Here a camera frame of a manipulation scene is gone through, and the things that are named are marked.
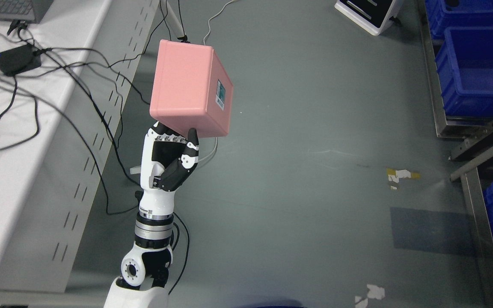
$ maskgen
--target robotic hand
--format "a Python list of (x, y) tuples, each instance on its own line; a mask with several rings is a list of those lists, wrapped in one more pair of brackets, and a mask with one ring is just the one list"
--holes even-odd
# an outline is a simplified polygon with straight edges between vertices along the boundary
[[(197, 131), (187, 139), (159, 121), (144, 138), (140, 185), (143, 189), (134, 245), (121, 262), (121, 276), (110, 288), (104, 308), (163, 308), (168, 304), (168, 267), (172, 264), (174, 193), (195, 170)], [(151, 287), (140, 290), (146, 278)]]

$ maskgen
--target white table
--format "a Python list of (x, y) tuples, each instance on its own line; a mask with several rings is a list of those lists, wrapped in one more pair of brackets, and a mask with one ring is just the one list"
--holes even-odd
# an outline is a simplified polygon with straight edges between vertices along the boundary
[[(110, 61), (133, 58), (143, 50), (157, 4), (156, 0), (55, 0), (43, 21), (29, 29), (43, 47), (94, 47)], [(8, 22), (0, 21), (0, 33), (6, 33), (8, 27)], [(0, 51), (17, 46), (0, 37)], [(87, 51), (60, 54), (68, 63), (102, 62), (100, 56)], [(54, 66), (47, 57), (42, 60), (43, 66)], [(115, 69), (132, 78), (137, 63), (124, 62)], [(97, 70), (116, 78), (108, 70)], [(38, 68), (25, 74), (43, 71)], [(75, 72), (90, 87), (115, 132), (121, 103), (116, 101), (114, 84), (87, 68)], [(126, 100), (130, 86), (122, 77), (117, 84)], [(111, 143), (92, 104), (65, 72), (31, 80), (19, 78), (19, 86), (65, 110), (104, 167)], [(10, 97), (0, 90), (0, 113)], [(99, 178), (88, 150), (57, 112), (40, 103), (39, 119), (37, 137), (0, 152), (0, 289), (63, 292)], [(0, 146), (34, 131), (33, 102), (18, 96), (1, 121)]]

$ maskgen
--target label on box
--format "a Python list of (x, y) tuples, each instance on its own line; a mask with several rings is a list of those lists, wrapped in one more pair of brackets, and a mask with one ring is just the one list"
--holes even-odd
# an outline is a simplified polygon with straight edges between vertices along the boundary
[(216, 103), (223, 110), (223, 104), (226, 101), (226, 89), (223, 87), (223, 84), (218, 80), (217, 88), (216, 88)]

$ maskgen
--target power adapter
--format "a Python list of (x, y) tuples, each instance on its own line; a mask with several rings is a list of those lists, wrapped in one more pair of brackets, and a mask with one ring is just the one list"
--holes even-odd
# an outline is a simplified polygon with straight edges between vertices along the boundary
[(15, 76), (41, 66), (41, 53), (32, 45), (22, 45), (0, 52), (0, 71), (5, 76)]

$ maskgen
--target black fingertip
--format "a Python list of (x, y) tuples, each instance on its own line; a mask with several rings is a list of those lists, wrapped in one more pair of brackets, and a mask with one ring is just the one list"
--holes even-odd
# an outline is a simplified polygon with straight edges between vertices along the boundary
[(166, 127), (163, 123), (161, 123), (160, 121), (157, 121), (154, 125), (153, 125), (153, 130), (159, 134), (159, 135), (164, 135), (166, 133), (166, 131), (168, 130), (169, 128)]
[(180, 136), (180, 134), (178, 134), (176, 131), (172, 130), (169, 128), (169, 130), (167, 130), (166, 132), (167, 135), (175, 135), (175, 136)]
[(199, 146), (199, 138), (197, 136), (197, 129), (190, 128), (190, 131), (187, 133), (187, 140), (191, 142), (194, 146)]

